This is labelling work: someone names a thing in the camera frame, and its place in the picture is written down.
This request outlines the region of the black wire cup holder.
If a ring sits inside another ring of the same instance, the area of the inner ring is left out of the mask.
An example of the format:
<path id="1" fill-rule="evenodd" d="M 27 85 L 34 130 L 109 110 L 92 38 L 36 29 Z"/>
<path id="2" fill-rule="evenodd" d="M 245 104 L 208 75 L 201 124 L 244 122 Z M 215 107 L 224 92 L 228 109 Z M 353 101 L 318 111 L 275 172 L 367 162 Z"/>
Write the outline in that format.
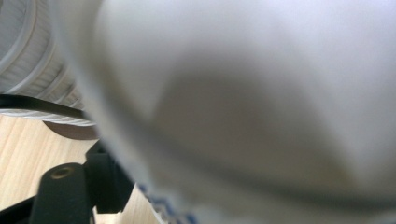
<path id="1" fill-rule="evenodd" d="M 88 118 L 88 116 L 79 109 L 21 95 L 0 94 L 0 109 L 24 109 L 73 119 Z M 50 121 L 45 121 L 45 125 L 53 132 L 69 139 L 94 140 L 99 138 L 99 134 L 94 126 L 81 127 L 72 124 L 57 124 Z"/>

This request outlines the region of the stack of white paper cups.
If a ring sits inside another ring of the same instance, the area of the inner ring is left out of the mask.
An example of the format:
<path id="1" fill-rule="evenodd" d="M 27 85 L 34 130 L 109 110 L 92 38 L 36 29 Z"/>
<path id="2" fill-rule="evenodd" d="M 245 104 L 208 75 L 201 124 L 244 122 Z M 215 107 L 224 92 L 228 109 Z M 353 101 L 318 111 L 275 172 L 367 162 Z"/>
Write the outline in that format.
<path id="1" fill-rule="evenodd" d="M 48 0 L 0 0 L 0 94 L 84 108 L 51 31 Z"/>

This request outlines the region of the blue print paper cup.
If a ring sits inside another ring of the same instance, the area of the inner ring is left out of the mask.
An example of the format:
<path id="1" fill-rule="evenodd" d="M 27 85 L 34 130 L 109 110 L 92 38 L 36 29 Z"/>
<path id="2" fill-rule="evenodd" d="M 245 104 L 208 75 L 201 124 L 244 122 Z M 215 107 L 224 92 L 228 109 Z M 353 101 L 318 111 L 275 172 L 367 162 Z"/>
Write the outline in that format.
<path id="1" fill-rule="evenodd" d="M 396 224 L 396 0 L 50 0 L 84 104 L 172 221 Z"/>

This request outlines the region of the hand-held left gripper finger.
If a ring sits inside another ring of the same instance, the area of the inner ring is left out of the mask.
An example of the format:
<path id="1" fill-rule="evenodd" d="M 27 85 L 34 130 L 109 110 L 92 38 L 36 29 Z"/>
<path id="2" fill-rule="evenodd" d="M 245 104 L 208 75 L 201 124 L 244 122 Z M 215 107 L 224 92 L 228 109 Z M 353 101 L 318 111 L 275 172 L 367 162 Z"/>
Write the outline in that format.
<path id="1" fill-rule="evenodd" d="M 100 141 L 85 154 L 84 170 L 92 206 L 98 214 L 122 212 L 132 194 L 134 182 L 123 172 Z"/>

